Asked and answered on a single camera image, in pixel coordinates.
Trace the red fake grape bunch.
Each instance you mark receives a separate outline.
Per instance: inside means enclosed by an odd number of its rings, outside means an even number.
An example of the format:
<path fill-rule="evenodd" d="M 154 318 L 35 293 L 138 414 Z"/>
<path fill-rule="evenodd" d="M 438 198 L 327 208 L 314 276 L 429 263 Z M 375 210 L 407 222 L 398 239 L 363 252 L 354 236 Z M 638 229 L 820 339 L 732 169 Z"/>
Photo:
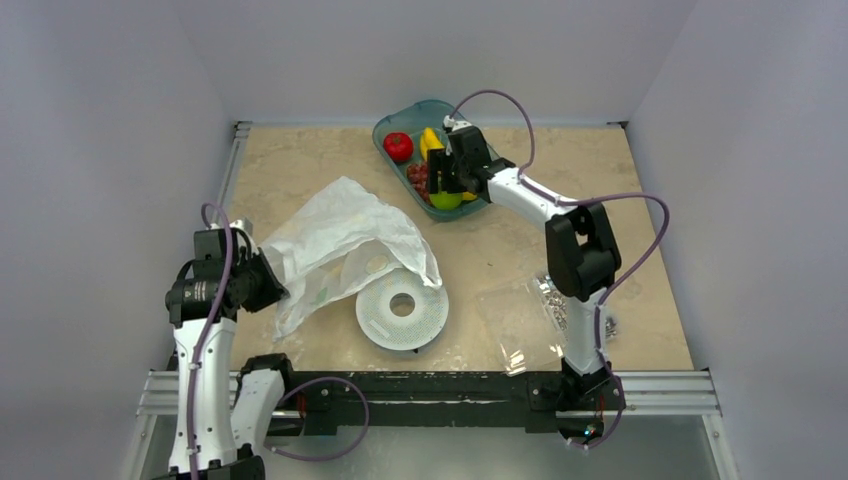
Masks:
<path fill-rule="evenodd" d="M 406 178 L 421 200 L 426 205 L 432 205 L 428 188 L 429 168 L 427 163 L 421 162 L 409 165 L 406 169 Z"/>

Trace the red fake tomato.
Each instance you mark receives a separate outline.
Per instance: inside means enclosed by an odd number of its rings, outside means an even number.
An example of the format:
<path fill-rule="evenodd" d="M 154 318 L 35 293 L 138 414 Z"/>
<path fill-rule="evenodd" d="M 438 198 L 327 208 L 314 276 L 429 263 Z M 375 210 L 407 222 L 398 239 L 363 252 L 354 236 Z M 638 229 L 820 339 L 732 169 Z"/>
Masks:
<path fill-rule="evenodd" d="M 409 135 L 403 132 L 391 132 L 383 139 L 383 149 L 395 164 L 409 161 L 414 154 L 414 143 Z"/>

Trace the green fake fruit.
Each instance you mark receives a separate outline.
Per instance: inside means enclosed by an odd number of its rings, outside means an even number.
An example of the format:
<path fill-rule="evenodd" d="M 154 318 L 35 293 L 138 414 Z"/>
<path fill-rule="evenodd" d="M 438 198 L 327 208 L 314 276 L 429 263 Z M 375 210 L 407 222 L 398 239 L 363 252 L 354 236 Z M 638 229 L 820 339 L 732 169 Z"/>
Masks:
<path fill-rule="evenodd" d="M 429 193 L 430 204 L 440 211 L 457 209 L 463 203 L 462 193 L 437 192 Z"/>

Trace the white plastic bag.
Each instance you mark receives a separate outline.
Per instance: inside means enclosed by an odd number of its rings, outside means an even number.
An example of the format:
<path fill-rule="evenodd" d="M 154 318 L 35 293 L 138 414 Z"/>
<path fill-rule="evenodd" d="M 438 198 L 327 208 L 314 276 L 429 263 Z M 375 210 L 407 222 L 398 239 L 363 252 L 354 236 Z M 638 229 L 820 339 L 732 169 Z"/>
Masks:
<path fill-rule="evenodd" d="M 415 273 L 428 287 L 443 286 L 436 257 L 413 220 L 345 176 L 312 196 L 260 248 L 289 290 L 276 306 L 275 342 L 318 309 L 395 269 Z M 389 267 L 369 275 L 366 263 L 377 255 L 387 256 Z"/>

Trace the yellow fake fruit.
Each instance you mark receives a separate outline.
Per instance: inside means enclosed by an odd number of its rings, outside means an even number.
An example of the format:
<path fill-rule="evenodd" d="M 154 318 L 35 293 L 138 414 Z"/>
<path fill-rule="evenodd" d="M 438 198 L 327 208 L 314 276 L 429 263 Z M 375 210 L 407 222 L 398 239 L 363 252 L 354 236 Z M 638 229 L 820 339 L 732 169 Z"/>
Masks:
<path fill-rule="evenodd" d="M 366 272 L 369 275 L 378 274 L 378 273 L 386 270 L 389 267 L 389 264 L 390 264 L 390 261 L 389 261 L 387 256 L 385 256 L 385 255 L 374 256 L 366 263 Z"/>

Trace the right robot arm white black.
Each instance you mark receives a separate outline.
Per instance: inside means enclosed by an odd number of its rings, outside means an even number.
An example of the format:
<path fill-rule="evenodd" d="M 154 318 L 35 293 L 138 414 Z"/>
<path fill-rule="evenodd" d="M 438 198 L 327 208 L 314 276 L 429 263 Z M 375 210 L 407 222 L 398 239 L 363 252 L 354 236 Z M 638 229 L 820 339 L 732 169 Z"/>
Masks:
<path fill-rule="evenodd" d="M 566 304 L 561 392 L 573 406 L 588 405 L 612 377 L 602 299 L 622 265 L 605 208 L 559 195 L 513 162 L 494 158 L 482 131 L 468 121 L 446 117 L 443 130 L 446 146 L 428 155 L 429 189 L 470 192 L 543 232 L 548 275 Z"/>

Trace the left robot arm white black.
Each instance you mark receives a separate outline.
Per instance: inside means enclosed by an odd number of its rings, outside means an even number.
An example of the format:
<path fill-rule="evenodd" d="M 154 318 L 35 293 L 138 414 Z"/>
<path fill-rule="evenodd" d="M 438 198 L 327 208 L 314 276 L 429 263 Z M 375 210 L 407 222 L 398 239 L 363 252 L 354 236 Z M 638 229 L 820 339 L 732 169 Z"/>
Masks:
<path fill-rule="evenodd" d="M 289 296 L 251 233 L 245 219 L 195 232 L 194 257 L 166 294 L 178 374 L 166 479 L 264 478 L 260 449 L 272 412 L 297 399 L 284 354 L 252 357 L 231 377 L 238 312 L 255 313 Z"/>

